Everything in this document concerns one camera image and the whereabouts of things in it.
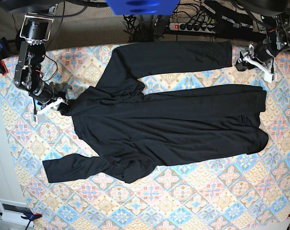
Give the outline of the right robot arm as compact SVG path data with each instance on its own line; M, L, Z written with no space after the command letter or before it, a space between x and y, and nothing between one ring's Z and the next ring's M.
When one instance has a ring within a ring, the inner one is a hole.
M41 63L46 58L45 42L48 41L56 18L58 2L55 0L1 0L0 7L11 14L24 13L21 29L17 33L18 63L15 67L14 85L26 91L34 104L41 106L34 114L43 114L49 109L67 112L69 100L67 84L49 83L43 79Z

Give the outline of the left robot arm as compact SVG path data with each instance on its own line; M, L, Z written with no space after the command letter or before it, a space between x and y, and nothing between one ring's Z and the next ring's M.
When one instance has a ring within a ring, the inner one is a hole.
M235 67L238 71L259 67L274 72L274 58L290 50L290 9L287 0L233 0L231 3L244 10L257 24L265 27L266 39L240 52Z

